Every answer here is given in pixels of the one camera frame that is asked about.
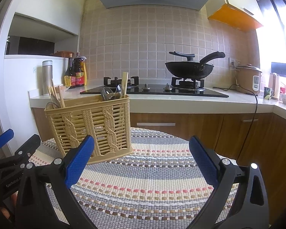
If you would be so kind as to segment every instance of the hand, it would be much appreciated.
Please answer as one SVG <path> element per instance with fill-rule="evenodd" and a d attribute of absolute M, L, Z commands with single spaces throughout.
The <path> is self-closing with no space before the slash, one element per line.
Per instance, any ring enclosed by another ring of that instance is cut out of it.
<path fill-rule="evenodd" d="M 17 194 L 16 194 L 16 193 L 13 193 L 13 194 L 11 195 L 11 201 L 12 201 L 14 207 L 15 207 L 15 206 L 16 206 L 16 201 L 17 201 Z M 9 212 L 8 212 L 7 209 L 1 208 L 1 212 L 3 213 L 3 215 L 4 215 L 7 219 L 10 217 L 10 214 L 9 214 Z"/>

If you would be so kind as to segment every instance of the electric kettle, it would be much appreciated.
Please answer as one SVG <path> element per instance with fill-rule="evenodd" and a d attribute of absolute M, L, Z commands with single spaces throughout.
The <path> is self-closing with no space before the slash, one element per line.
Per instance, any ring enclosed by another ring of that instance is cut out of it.
<path fill-rule="evenodd" d="M 272 99 L 277 101 L 280 99 L 280 86 L 280 75 L 276 73 L 270 73 L 268 87 L 273 89 Z"/>

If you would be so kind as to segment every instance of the table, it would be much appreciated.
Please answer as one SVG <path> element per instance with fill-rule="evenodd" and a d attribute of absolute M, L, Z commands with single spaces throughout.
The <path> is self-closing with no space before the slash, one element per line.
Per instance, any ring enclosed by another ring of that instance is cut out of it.
<path fill-rule="evenodd" d="M 83 210 L 99 229 L 186 228 L 213 190 L 196 165 L 188 141 L 132 128 L 131 142 L 133 154 L 85 167 L 71 187 Z M 61 154 L 50 139 L 31 161 L 50 164 L 57 157 Z M 227 216 L 237 187 L 233 184 L 218 221 Z M 49 184 L 47 191 L 58 218 L 67 222 Z"/>

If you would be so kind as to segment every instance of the black wok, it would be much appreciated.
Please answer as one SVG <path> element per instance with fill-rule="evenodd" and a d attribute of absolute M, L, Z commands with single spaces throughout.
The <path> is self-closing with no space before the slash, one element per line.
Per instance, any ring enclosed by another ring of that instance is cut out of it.
<path fill-rule="evenodd" d="M 207 62 L 212 59 L 224 58 L 226 55 L 223 52 L 213 52 L 199 62 L 194 62 L 193 58 L 195 54 L 184 54 L 179 52 L 169 52 L 172 55 L 186 57 L 187 61 L 174 61 L 165 63 L 168 71 L 174 76 L 179 78 L 190 78 L 190 79 L 203 79 L 208 76 L 214 65 L 208 64 Z"/>

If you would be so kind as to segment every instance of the basket rim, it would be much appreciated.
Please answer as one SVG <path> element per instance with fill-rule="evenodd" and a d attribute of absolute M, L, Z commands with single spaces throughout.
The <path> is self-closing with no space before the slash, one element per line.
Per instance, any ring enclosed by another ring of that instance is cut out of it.
<path fill-rule="evenodd" d="M 69 110 L 71 108 L 79 108 L 79 107 L 83 107 L 83 106 L 90 106 L 93 104 L 103 104 L 102 107 L 105 107 L 105 106 L 123 104 L 123 103 L 127 103 L 127 102 L 129 102 L 129 96 L 128 95 L 126 95 L 125 98 L 119 98 L 119 99 L 112 100 L 112 101 L 92 102 L 92 103 L 86 103 L 86 104 L 80 104 L 80 105 L 75 105 L 75 106 L 70 106 L 70 107 L 62 107 L 62 108 L 56 108 L 56 109 L 55 108 L 53 108 L 53 109 L 45 108 L 44 111 L 46 112 L 46 115 L 54 115 L 54 114 L 68 113 L 68 112 L 70 112 Z"/>

